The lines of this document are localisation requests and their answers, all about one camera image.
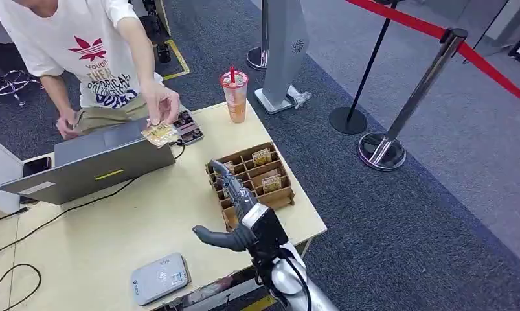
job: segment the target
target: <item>yellow label on laptop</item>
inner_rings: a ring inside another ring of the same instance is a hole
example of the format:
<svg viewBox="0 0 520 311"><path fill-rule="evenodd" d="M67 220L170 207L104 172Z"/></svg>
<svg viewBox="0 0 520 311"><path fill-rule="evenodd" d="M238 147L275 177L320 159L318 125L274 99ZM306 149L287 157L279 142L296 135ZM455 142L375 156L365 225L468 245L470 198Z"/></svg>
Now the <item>yellow label on laptop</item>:
<svg viewBox="0 0 520 311"><path fill-rule="evenodd" d="M98 176L98 177L94 178L94 180L104 179L104 178L107 178L109 176L117 175L118 173L122 173L122 172L124 172L124 170L116 170L114 172L110 172L110 173L107 173L105 175Z"/></svg>

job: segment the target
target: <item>gray laptop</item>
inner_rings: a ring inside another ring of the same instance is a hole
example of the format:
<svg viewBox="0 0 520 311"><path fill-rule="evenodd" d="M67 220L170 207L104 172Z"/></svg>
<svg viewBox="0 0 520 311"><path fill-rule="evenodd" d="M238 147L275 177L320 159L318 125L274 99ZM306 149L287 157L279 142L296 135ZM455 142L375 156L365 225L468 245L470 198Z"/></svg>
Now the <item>gray laptop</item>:
<svg viewBox="0 0 520 311"><path fill-rule="evenodd" d="M168 144L157 148L141 131L146 119L59 143L55 167L0 185L0 190L63 204L175 163Z"/></svg>

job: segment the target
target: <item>smartphone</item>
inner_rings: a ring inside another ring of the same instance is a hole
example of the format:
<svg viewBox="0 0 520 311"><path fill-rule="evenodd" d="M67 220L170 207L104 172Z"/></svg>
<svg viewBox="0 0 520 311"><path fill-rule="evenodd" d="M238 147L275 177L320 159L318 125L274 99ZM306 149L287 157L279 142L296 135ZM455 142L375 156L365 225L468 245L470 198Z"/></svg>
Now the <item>smartphone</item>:
<svg viewBox="0 0 520 311"><path fill-rule="evenodd" d="M174 128L176 128L185 145L190 145L204 137L203 132L188 110L179 113L177 120L174 122Z"/></svg>
<svg viewBox="0 0 520 311"><path fill-rule="evenodd" d="M52 159L50 157L42 157L37 160L29 161L23 164L23 176L27 177L34 175L45 170L52 168ZM26 198L24 196L19 197L20 204L34 203L37 202L35 199Z"/></svg>

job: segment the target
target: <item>card holder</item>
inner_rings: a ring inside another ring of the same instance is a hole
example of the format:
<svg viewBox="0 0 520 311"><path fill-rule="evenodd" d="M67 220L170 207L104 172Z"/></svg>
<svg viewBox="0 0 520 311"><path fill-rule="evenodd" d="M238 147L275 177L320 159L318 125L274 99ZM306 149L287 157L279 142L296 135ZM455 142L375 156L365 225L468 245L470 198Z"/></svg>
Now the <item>card holder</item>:
<svg viewBox="0 0 520 311"><path fill-rule="evenodd" d="M269 149L271 162L254 167L252 154L263 149ZM272 142L259 144L258 146L227 155L218 159L218 161L222 163L231 161L235 170L235 177L242 181L244 187L250 189L260 203L272 209L294 205L294 192L291 188L290 178ZM224 195L222 186L217 181L214 169L209 164L206 165L206 172L209 176L212 189L218 197L226 230L231 232L238 223L235 208L230 199ZM271 176L280 176L281 188L265 193L262 181Z"/></svg>

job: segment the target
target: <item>red leaf logo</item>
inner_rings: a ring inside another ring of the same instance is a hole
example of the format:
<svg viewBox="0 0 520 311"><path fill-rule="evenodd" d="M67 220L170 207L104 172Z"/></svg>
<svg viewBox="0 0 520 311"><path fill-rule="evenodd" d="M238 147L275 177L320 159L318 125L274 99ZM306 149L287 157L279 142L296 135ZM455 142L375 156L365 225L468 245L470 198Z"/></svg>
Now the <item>red leaf logo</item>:
<svg viewBox="0 0 520 311"><path fill-rule="evenodd" d="M84 41L83 39L75 36L74 39L76 40L76 43L79 44L79 46L83 49L88 49L90 47L90 44L88 42Z"/></svg>
<svg viewBox="0 0 520 311"><path fill-rule="evenodd" d="M74 36L74 40L80 48L72 47L68 50L81 54L81 60L90 60L90 62L92 62L96 57L105 58L104 55L107 54L107 52L103 49L102 38L96 39L92 45L77 36Z"/></svg>

